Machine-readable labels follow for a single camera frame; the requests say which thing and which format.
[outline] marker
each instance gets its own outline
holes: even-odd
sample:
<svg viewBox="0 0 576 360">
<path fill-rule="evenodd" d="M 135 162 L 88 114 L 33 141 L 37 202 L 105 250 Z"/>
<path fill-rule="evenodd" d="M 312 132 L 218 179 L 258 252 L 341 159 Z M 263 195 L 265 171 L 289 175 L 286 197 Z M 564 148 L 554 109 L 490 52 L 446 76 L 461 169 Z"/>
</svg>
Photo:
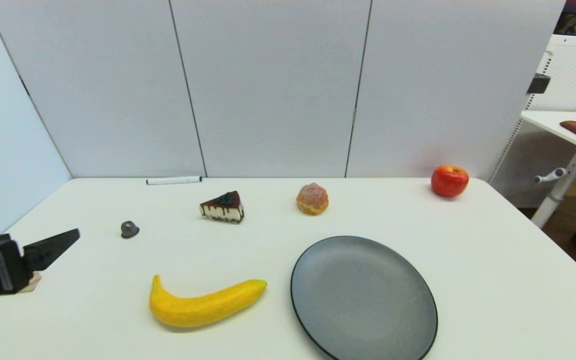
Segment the marker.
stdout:
<svg viewBox="0 0 576 360">
<path fill-rule="evenodd" d="M 201 182 L 201 176 L 177 176 L 147 178 L 146 185 L 190 184 Z"/>
</svg>

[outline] red apple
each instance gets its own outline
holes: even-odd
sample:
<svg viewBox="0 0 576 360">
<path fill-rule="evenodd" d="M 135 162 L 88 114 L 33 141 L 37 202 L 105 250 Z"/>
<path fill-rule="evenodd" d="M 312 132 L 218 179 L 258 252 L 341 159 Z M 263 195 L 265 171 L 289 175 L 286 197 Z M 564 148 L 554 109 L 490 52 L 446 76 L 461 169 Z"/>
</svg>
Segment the red apple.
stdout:
<svg viewBox="0 0 576 360">
<path fill-rule="evenodd" d="M 434 169 L 430 185 L 435 194 L 452 198 L 466 190 L 468 180 L 470 177 L 466 170 L 459 166 L 443 165 Z"/>
</svg>

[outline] table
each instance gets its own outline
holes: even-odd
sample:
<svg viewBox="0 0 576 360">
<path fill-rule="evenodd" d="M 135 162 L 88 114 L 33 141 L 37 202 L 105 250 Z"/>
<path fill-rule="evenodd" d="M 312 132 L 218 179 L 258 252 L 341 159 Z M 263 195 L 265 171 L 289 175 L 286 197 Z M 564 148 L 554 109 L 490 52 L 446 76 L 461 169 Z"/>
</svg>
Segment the table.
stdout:
<svg viewBox="0 0 576 360">
<path fill-rule="evenodd" d="M 71 180 L 10 228 L 25 245 L 79 228 L 34 292 L 0 296 L 0 360 L 322 360 L 290 299 L 295 261 L 336 235 L 403 255 L 436 301 L 428 360 L 576 359 L 576 263 L 482 180 L 454 199 L 428 178 L 318 178 L 322 215 L 295 203 L 303 178 L 206 178 L 147 186 L 142 178 Z M 199 203 L 238 191 L 241 224 L 204 219 Z M 131 238 L 120 225 L 141 228 Z M 260 278 L 249 309 L 197 330 L 171 330 L 148 308 L 154 274 L 178 296 Z"/>
<path fill-rule="evenodd" d="M 557 135 L 565 141 L 576 145 L 576 134 L 560 125 L 562 121 L 576 121 L 576 112 L 565 111 L 523 111 L 521 118 L 528 123 L 538 126 L 547 132 Z M 532 222 L 540 228 L 546 225 L 559 204 L 563 201 L 566 192 L 576 179 L 576 153 L 566 167 L 568 174 L 560 178 L 548 196 L 539 206 L 532 217 Z"/>
</svg>

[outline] yellow banana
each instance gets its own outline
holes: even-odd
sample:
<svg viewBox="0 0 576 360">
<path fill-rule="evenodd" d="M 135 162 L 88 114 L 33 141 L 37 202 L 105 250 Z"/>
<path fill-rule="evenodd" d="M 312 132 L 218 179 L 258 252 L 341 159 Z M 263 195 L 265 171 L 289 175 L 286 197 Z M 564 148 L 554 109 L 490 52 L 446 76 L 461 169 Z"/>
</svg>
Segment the yellow banana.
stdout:
<svg viewBox="0 0 576 360">
<path fill-rule="evenodd" d="M 150 290 L 150 311 L 163 324 L 196 328 L 249 307 L 261 296 L 266 285 L 263 280 L 248 280 L 206 296 L 179 298 L 167 292 L 160 276 L 155 275 Z"/>
</svg>

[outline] chocolate cake slice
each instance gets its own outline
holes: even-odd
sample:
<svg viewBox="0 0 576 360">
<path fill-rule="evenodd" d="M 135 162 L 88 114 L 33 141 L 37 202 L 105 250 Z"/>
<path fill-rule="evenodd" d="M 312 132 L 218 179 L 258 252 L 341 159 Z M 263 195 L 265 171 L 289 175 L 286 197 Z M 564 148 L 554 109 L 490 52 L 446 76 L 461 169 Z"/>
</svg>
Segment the chocolate cake slice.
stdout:
<svg viewBox="0 0 576 360">
<path fill-rule="evenodd" d="M 201 216 L 213 220 L 241 223 L 244 219 L 244 206 L 237 191 L 231 191 L 218 198 L 206 201 L 199 205 Z"/>
</svg>

